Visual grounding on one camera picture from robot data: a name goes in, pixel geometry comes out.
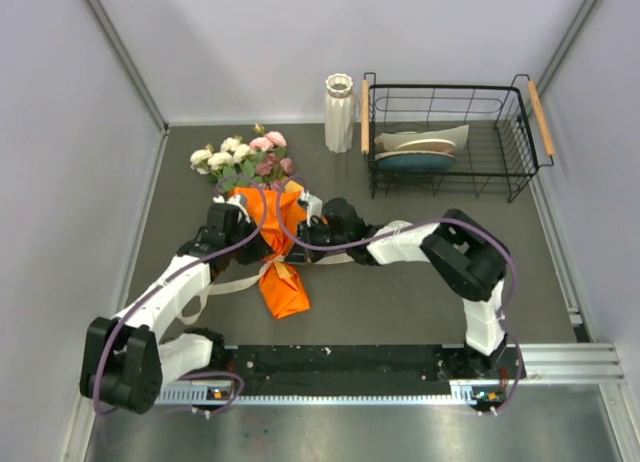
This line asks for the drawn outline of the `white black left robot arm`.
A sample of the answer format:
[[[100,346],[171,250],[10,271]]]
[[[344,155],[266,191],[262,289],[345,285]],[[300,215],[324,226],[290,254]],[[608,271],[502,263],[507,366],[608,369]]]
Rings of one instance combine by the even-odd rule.
[[[79,380],[81,396],[97,407],[109,405],[144,414],[161,390],[197,371],[216,378],[226,369],[221,335],[189,330],[164,341],[170,325],[206,290],[231,261],[258,262],[271,248],[243,195],[218,196],[196,235],[182,244],[164,272],[129,307],[97,317],[89,325]]]

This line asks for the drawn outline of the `white printed ribbon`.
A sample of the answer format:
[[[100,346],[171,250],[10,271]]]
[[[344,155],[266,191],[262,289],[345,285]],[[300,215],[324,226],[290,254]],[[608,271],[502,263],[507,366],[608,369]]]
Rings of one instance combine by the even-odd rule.
[[[207,306],[210,296],[241,292],[258,285],[266,307],[274,319],[300,314],[311,309],[310,298],[294,264],[283,256],[272,257],[254,276],[225,283],[212,283],[198,294],[199,309],[195,314],[178,315],[185,325],[194,324]]]

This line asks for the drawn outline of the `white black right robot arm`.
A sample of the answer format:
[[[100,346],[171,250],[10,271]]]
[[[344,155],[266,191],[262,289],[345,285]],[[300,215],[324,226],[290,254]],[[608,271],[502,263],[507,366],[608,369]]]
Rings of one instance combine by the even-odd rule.
[[[374,225],[344,198],[323,203],[304,194],[298,205],[305,216],[295,225],[286,262],[317,264],[342,252],[365,266],[429,263],[462,299],[469,370],[487,378],[502,367],[506,344],[502,294],[509,252],[467,214],[451,209],[436,222],[395,220]]]

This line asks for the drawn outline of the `orange wrapping paper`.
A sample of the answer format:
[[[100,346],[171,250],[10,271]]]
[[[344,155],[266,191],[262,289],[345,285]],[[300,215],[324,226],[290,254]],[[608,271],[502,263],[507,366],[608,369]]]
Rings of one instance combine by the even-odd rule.
[[[267,189],[266,222],[261,228],[261,235],[271,247],[273,254],[263,259],[258,286],[266,306],[275,319],[296,315],[311,308],[304,284],[298,271],[284,257],[293,248],[294,242],[281,228],[276,209],[280,209],[284,226],[291,234],[296,234],[299,222],[307,220],[306,211],[298,204],[302,186],[297,182],[288,182],[284,192],[277,201],[277,192]]]

